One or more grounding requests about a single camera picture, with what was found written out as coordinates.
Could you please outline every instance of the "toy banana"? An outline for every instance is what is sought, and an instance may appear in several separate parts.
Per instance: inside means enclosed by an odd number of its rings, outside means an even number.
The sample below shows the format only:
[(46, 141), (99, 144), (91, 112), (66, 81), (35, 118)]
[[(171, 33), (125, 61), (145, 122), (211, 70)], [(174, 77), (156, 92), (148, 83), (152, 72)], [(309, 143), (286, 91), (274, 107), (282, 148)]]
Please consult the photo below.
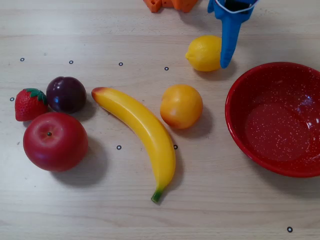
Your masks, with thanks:
[(175, 150), (168, 131), (151, 111), (123, 92), (97, 87), (91, 94), (101, 107), (123, 121), (141, 139), (150, 157), (156, 181), (151, 200), (157, 203), (176, 169)]

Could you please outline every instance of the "plum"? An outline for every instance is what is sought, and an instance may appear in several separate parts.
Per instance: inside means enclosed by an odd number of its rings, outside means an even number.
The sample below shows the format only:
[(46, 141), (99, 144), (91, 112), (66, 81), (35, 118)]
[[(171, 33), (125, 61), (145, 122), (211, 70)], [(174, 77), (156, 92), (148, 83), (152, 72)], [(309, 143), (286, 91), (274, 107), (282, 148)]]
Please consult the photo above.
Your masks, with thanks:
[(58, 76), (46, 88), (50, 107), (56, 112), (72, 114), (84, 107), (87, 100), (83, 84), (71, 76)]

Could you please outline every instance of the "wooden table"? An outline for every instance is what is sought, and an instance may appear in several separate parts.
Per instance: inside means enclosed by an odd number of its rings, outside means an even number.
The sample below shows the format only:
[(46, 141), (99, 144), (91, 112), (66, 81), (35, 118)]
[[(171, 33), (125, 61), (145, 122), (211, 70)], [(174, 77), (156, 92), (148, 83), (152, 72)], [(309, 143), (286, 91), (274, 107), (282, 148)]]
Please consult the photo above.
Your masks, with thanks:
[[(199, 2), (188, 14), (153, 14), (142, 0), (0, 1), (1, 240), (320, 238), (320, 178), (283, 177), (252, 163), (224, 116), (231, 85), (254, 66), (291, 61), (320, 69), (319, 0), (262, 0), (243, 24), (230, 66), (209, 74), (184, 57), (194, 38), (222, 32), (208, 1)], [(89, 135), (84, 161), (59, 174), (28, 160), (28, 124), (15, 120), (10, 101), (23, 88), (46, 91), (58, 76), (86, 87), (87, 104), (75, 117)], [(181, 83), (202, 95), (203, 117), (190, 130), (170, 130), (177, 170), (156, 205), (144, 146), (90, 92), (112, 86), (160, 118), (163, 92)]]

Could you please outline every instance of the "banana stem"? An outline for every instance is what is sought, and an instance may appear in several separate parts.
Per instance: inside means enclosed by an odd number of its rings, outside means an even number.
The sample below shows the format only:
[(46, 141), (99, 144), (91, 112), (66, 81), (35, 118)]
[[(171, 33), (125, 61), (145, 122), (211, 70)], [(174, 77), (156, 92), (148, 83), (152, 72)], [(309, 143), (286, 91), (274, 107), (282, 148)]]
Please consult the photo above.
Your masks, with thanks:
[(154, 202), (155, 204), (158, 203), (161, 198), (162, 192), (162, 190), (155, 190), (153, 196), (151, 197), (152, 202)]

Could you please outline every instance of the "orange object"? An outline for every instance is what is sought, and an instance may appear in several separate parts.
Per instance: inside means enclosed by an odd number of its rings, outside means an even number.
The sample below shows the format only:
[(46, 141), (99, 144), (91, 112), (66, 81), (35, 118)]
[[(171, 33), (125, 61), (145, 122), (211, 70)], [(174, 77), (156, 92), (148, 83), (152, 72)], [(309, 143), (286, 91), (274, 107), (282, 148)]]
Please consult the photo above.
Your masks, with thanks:
[(175, 8), (188, 13), (196, 5), (198, 0), (143, 0), (152, 13), (159, 11), (161, 7)]
[(160, 115), (170, 127), (187, 129), (200, 118), (202, 98), (197, 90), (186, 84), (169, 87), (163, 94)]
[(156, 13), (162, 7), (162, 0), (143, 0), (152, 13)]

